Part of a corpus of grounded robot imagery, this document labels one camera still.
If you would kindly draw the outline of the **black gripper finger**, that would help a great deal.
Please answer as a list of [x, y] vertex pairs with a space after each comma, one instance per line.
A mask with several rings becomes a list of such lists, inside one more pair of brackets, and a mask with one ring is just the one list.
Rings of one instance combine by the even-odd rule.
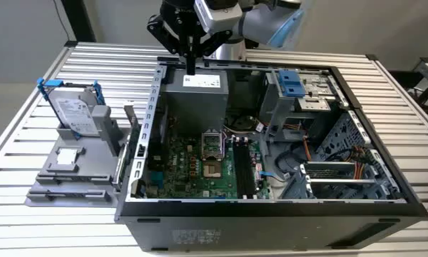
[[166, 21], [163, 16], [151, 16], [147, 24], [148, 32], [172, 54], [178, 54], [186, 59], [187, 75], [192, 75], [192, 53], [190, 36], [183, 28], [183, 22], [180, 19], [176, 19], [176, 28], [178, 37], [175, 37], [170, 30], [166, 28]]
[[211, 37], [200, 41], [202, 33], [196, 32], [192, 37], [191, 47], [191, 74], [196, 74], [196, 59], [203, 56], [210, 56], [218, 48], [228, 41], [232, 36], [232, 30], [216, 32]]

